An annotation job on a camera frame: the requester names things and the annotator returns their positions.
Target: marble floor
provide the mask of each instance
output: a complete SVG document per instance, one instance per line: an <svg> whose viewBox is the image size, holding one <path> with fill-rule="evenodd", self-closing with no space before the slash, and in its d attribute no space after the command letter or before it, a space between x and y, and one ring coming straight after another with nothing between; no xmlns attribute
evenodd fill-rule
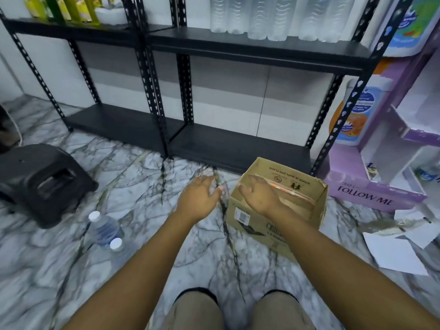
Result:
<svg viewBox="0 0 440 330"><path fill-rule="evenodd" d="M6 104L23 132L24 144L48 143L69 152L99 182L75 211L49 230L0 205L0 328L60 329L111 275L109 254L91 245L86 215L100 210L119 220L138 245L158 230L186 184L214 169L75 131L69 133L51 104L23 97ZM65 114L78 108L62 106ZM232 190L239 176L217 171ZM337 243L376 266L360 223L388 217L329 197L321 227ZM424 250L413 245L429 277L381 270L440 317L440 239ZM177 295L204 286L216 294L228 329L245 329L247 315L265 292L294 294L317 329L343 329L297 264L225 224L216 208L190 232L179 252L150 321L158 329Z"/></svg>

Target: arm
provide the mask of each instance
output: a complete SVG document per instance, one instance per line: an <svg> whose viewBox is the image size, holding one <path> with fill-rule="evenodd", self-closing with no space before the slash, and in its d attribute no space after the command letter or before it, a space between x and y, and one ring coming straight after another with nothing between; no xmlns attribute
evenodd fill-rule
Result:
<svg viewBox="0 0 440 330"><path fill-rule="evenodd" d="M311 227L257 176L239 190L281 231L301 269L347 329L440 329L438 319L382 272Z"/></svg>
<svg viewBox="0 0 440 330"><path fill-rule="evenodd" d="M63 330L144 330L180 247L208 216L222 191L209 195L214 176L196 177L156 234L72 316Z"/></svg>

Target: plastic water bottle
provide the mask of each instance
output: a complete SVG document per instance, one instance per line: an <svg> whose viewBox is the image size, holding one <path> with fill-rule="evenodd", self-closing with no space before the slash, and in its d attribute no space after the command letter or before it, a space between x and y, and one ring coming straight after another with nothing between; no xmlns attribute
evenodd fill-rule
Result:
<svg viewBox="0 0 440 330"><path fill-rule="evenodd" d="M124 237L124 232L117 220L99 211L90 213L88 219L90 220L88 231L96 244L109 246L113 239Z"/></svg>
<svg viewBox="0 0 440 330"><path fill-rule="evenodd" d="M322 28L324 16L330 5L330 0L308 0L300 27L299 38L316 40Z"/></svg>
<svg viewBox="0 0 440 330"><path fill-rule="evenodd" d="M110 242L110 249L112 250L113 273L119 271L137 251L134 244L126 242L122 238L114 238Z"/></svg>
<svg viewBox="0 0 440 330"><path fill-rule="evenodd" d="M294 18L297 0L274 0L274 9L270 20L267 38L274 41L287 39L292 20Z"/></svg>
<svg viewBox="0 0 440 330"><path fill-rule="evenodd" d="M347 24L355 0L331 0L324 16L318 39L322 42L336 43Z"/></svg>
<svg viewBox="0 0 440 330"><path fill-rule="evenodd" d="M272 0L252 0L249 39L266 39Z"/></svg>
<svg viewBox="0 0 440 330"><path fill-rule="evenodd" d="M240 35L248 31L252 0L228 0L228 32Z"/></svg>
<svg viewBox="0 0 440 330"><path fill-rule="evenodd" d="M228 29L228 0L211 0L211 31L225 33Z"/></svg>
<svg viewBox="0 0 440 330"><path fill-rule="evenodd" d="M421 181L435 180L440 176L440 155L419 166L414 173Z"/></svg>

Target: left hand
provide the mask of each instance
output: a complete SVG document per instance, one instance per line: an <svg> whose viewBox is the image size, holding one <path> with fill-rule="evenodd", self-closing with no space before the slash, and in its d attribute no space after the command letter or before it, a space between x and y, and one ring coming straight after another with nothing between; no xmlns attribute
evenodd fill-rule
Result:
<svg viewBox="0 0 440 330"><path fill-rule="evenodd" d="M214 176L194 178L180 195L176 213L183 216L185 220L189 220L193 225L206 218L216 207L222 195L220 187L209 195L209 187L213 180Z"/></svg>

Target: white bottle cap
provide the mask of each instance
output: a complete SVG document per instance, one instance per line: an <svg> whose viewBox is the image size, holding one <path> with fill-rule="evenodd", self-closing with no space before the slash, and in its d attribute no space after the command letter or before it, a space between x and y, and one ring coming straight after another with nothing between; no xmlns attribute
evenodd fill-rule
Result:
<svg viewBox="0 0 440 330"><path fill-rule="evenodd" d="M110 242L110 249L118 251L122 246L122 239L121 238L114 238Z"/></svg>
<svg viewBox="0 0 440 330"><path fill-rule="evenodd" d="M98 218L101 216L101 213L99 212L99 211L94 211L94 212L92 212L92 213L90 213L89 215L88 215L88 219L91 221L91 222L95 222L95 221L98 221Z"/></svg>

